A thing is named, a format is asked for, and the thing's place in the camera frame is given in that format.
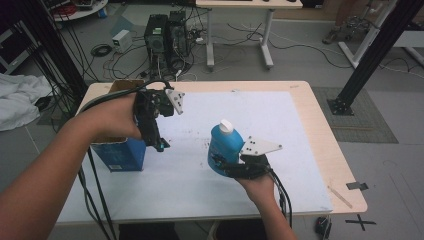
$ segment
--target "person's right hand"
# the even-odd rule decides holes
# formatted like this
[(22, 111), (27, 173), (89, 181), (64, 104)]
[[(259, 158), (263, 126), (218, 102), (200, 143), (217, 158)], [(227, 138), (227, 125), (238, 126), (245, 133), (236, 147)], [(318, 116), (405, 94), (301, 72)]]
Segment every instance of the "person's right hand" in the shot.
[(134, 122), (135, 93), (96, 105), (77, 115), (84, 121), (94, 121), (98, 137), (132, 137), (141, 139), (140, 130)]
[(253, 180), (236, 180), (244, 187), (250, 200), (252, 200), (256, 206), (275, 202), (274, 181), (269, 174), (263, 175)]

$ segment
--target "black tape marking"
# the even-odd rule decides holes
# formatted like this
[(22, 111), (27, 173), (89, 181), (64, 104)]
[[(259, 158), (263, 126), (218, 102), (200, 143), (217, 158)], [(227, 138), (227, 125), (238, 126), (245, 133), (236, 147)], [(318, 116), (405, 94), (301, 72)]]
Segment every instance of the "black tape marking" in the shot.
[(349, 190), (359, 189), (361, 191), (364, 191), (368, 189), (368, 185), (366, 183), (359, 183), (359, 182), (346, 183), (346, 186), (347, 188), (349, 188)]
[(356, 214), (358, 216), (358, 221), (356, 220), (345, 220), (346, 223), (358, 223), (361, 224), (362, 227), (362, 231), (365, 231), (365, 226), (364, 224), (372, 224), (372, 225), (377, 225), (376, 222), (373, 221), (362, 221), (362, 218), (359, 214)]

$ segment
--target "white bottle cap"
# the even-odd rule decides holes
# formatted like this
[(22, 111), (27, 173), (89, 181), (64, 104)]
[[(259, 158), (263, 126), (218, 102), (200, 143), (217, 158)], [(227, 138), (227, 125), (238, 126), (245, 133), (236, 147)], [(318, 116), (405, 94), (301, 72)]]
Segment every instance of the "white bottle cap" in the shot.
[(219, 130), (221, 130), (223, 134), (230, 134), (233, 132), (234, 127), (233, 124), (231, 124), (228, 120), (222, 119), (221, 123), (219, 124)]

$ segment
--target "blue box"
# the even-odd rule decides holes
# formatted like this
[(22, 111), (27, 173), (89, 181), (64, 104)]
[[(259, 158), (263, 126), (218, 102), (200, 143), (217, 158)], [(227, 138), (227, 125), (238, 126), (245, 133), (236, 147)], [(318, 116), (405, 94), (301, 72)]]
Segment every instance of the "blue box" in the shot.
[(143, 170), (146, 152), (144, 141), (126, 138), (122, 142), (92, 143), (91, 148), (111, 172)]
[[(143, 80), (117, 80), (113, 82), (109, 92), (135, 88), (143, 83)], [(133, 138), (101, 138), (92, 143), (91, 148), (111, 172), (143, 170), (146, 143), (142, 140)]]

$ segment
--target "blue bottle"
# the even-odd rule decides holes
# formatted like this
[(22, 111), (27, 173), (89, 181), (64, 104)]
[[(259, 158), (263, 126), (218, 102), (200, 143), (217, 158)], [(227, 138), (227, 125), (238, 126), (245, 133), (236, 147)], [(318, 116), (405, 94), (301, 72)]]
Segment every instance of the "blue bottle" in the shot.
[(225, 172), (218, 168), (221, 163), (217, 159), (225, 160), (227, 163), (238, 163), (239, 153), (244, 144), (243, 139), (233, 125), (225, 119), (212, 128), (211, 134), (208, 164), (215, 172), (226, 176)]

